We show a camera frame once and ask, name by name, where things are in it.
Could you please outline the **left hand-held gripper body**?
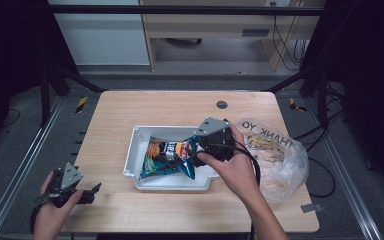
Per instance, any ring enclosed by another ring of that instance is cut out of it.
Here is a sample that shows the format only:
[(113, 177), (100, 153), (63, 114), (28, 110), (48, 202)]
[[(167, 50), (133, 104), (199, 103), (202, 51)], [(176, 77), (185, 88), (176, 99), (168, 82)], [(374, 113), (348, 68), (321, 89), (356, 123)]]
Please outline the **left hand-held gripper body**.
[(45, 185), (43, 193), (35, 200), (38, 206), (52, 202), (60, 208), (67, 203), (77, 191), (76, 186), (83, 178), (83, 174), (67, 163), (63, 168), (53, 170), (51, 179)]

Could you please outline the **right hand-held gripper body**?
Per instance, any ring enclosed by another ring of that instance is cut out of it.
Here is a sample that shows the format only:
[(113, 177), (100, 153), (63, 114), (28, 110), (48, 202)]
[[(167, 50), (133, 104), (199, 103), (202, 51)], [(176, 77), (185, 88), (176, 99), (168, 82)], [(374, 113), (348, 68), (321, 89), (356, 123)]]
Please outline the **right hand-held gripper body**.
[(200, 151), (221, 162), (233, 156), (236, 143), (229, 121), (206, 117), (194, 135), (197, 137)]

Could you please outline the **blue and black snack bag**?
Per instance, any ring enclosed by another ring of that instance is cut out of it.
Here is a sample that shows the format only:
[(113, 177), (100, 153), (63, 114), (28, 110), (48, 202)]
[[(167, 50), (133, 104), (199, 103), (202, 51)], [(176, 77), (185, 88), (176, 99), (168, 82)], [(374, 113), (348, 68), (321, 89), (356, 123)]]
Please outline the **blue and black snack bag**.
[(192, 156), (187, 156), (185, 153), (187, 142), (197, 143), (197, 139), (190, 137), (182, 141), (165, 141), (151, 137), (145, 152), (140, 178), (183, 173), (194, 180), (196, 174)]

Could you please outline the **white plastic bin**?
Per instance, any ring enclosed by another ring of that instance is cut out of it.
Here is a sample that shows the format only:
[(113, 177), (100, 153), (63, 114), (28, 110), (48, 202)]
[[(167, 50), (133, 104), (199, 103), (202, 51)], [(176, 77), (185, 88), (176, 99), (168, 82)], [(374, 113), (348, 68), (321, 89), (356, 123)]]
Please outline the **white plastic bin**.
[(180, 141), (193, 135), (196, 126), (134, 126), (123, 174), (133, 180), (139, 190), (151, 191), (206, 191), (212, 180), (218, 179), (218, 173), (210, 166), (201, 166), (195, 170), (195, 179), (185, 173), (157, 175), (141, 178), (142, 165), (148, 142), (151, 137), (165, 141)]

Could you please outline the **clear plastic shopping bag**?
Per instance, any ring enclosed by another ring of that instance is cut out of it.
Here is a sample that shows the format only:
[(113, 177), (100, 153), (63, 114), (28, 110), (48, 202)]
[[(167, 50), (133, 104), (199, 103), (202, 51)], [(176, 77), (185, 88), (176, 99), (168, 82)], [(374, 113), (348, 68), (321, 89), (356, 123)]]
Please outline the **clear plastic shopping bag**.
[(289, 199), (307, 181), (306, 149), (285, 132), (260, 119), (242, 119), (237, 128), (244, 135), (247, 150), (260, 166), (263, 195), (274, 201)]

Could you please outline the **person's right hand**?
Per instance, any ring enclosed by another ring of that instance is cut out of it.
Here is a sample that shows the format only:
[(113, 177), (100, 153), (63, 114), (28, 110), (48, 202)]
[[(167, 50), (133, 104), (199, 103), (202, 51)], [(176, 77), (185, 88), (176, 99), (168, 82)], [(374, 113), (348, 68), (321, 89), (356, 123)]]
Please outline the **person's right hand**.
[(206, 153), (199, 153), (198, 158), (212, 167), (243, 202), (264, 199), (255, 179), (253, 164), (244, 153), (235, 151), (233, 157), (224, 162)]

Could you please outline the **person's left hand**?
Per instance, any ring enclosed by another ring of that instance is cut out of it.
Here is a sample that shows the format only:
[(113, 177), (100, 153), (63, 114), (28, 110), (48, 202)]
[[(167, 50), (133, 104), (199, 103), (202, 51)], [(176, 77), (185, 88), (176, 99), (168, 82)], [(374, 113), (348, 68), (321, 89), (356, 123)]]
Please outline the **person's left hand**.
[(33, 235), (59, 235), (73, 208), (78, 203), (83, 190), (76, 191), (65, 205), (58, 208), (52, 202), (44, 204), (34, 222)]

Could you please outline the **yellow and black tape strip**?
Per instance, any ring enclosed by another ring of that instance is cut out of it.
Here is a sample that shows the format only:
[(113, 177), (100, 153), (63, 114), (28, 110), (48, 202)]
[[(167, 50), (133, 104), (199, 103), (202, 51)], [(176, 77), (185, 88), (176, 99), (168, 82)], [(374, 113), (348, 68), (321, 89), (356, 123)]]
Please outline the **yellow and black tape strip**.
[(87, 96), (81, 97), (81, 99), (79, 100), (78, 105), (75, 109), (75, 113), (81, 113), (82, 112), (87, 100), (88, 100)]
[(297, 111), (300, 111), (300, 112), (307, 112), (307, 108), (303, 107), (303, 106), (298, 106), (295, 103), (295, 100), (293, 98), (289, 99), (289, 106), (290, 106), (291, 109), (294, 109), (294, 110), (297, 110)]

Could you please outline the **black metal stand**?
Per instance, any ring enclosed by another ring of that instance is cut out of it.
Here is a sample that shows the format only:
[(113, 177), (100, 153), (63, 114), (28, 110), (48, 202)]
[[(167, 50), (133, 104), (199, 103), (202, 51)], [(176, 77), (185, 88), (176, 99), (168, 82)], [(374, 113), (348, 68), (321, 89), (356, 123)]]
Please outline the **black metal stand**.
[(49, 87), (52, 87), (58, 96), (65, 96), (70, 92), (66, 79), (71, 79), (95, 93), (103, 93), (106, 91), (105, 88), (99, 87), (82, 78), (79, 73), (75, 73), (56, 64), (46, 65), (40, 74), (41, 127), (45, 126), (51, 118)]
[(327, 116), (327, 92), (328, 92), (328, 80), (325, 69), (323, 66), (318, 66), (317, 64), (311, 64), (310, 66), (299, 70), (297, 73), (287, 78), (286, 80), (269, 87), (268, 89), (263, 89), (263, 92), (276, 93), (281, 89), (295, 83), (298, 80), (303, 80), (299, 93), (302, 97), (309, 97), (315, 91), (318, 91), (317, 99), (317, 119), (323, 128), (328, 126), (328, 116)]

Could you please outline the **grey tape piece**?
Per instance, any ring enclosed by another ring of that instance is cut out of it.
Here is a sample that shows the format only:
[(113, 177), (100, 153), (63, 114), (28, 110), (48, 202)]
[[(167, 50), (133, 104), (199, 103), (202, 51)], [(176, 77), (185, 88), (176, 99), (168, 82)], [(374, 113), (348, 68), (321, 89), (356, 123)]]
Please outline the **grey tape piece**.
[(317, 204), (311, 203), (311, 204), (302, 205), (301, 209), (304, 213), (308, 213), (312, 211), (318, 212), (323, 210), (323, 206), (320, 203), (317, 203)]

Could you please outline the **light wooden desk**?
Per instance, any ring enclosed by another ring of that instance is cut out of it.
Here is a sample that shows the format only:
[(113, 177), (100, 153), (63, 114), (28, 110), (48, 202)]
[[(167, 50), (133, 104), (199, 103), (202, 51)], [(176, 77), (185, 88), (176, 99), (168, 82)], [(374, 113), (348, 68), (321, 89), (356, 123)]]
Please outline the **light wooden desk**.
[[(327, 0), (138, 0), (142, 6), (234, 6), (234, 7), (315, 7)], [(142, 16), (146, 36), (163, 38), (254, 38), (261, 41), (273, 70), (292, 54), (286, 45), (292, 40), (311, 39), (317, 16), (257, 15), (163, 15)]]

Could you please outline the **white cabinet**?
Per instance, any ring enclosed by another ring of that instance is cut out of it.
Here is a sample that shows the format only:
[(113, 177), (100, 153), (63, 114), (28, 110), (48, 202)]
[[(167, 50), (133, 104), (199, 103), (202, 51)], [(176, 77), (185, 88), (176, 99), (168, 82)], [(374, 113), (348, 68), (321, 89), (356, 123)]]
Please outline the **white cabinet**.
[(149, 65), (140, 14), (55, 14), (78, 66)]

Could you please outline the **black curtain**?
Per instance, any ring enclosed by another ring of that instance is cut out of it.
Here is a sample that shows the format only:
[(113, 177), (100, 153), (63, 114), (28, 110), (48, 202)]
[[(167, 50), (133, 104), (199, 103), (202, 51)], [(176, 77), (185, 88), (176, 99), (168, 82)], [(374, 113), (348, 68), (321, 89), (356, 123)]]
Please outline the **black curtain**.
[(0, 128), (11, 98), (40, 84), (47, 61), (77, 71), (55, 16), (35, 8), (48, 4), (48, 0), (0, 0)]
[(343, 24), (323, 58), (328, 79), (345, 87), (345, 110), (356, 137), (384, 174), (384, 0), (326, 0), (304, 57), (318, 63), (323, 45)]

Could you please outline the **aluminium floor rail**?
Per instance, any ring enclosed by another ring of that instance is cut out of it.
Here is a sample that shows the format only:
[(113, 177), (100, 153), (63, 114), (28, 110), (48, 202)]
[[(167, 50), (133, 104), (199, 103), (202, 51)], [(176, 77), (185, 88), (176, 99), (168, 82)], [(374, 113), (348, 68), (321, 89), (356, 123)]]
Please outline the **aluminium floor rail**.
[(52, 129), (55, 119), (60, 113), (60, 109), (62, 104), (64, 103), (64, 100), (64, 97), (57, 96), (55, 98), (55, 102), (51, 108), (49, 118), (37, 131), (34, 140), (30, 144), (15, 174), (7, 185), (5, 192), (0, 198), (0, 227), (2, 226), (3, 221), (5, 220), (9, 210), (11, 209), (31, 167), (35, 163), (37, 155), (39, 154), (44, 144), (44, 141), (46, 140), (50, 130)]
[(320, 228), (316, 235), (327, 240), (383, 240), (362, 192), (335, 137), (347, 136), (344, 113), (337, 100), (327, 101), (328, 126), (305, 140), (309, 148), (310, 196), (322, 211), (316, 212)]

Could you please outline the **black horizontal frame bar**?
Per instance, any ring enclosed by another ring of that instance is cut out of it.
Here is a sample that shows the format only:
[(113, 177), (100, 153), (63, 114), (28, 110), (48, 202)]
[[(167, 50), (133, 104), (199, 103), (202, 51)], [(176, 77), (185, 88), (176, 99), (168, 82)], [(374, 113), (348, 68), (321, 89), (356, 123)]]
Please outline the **black horizontal frame bar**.
[(49, 5), (53, 13), (321, 16), (324, 8), (231, 6)]

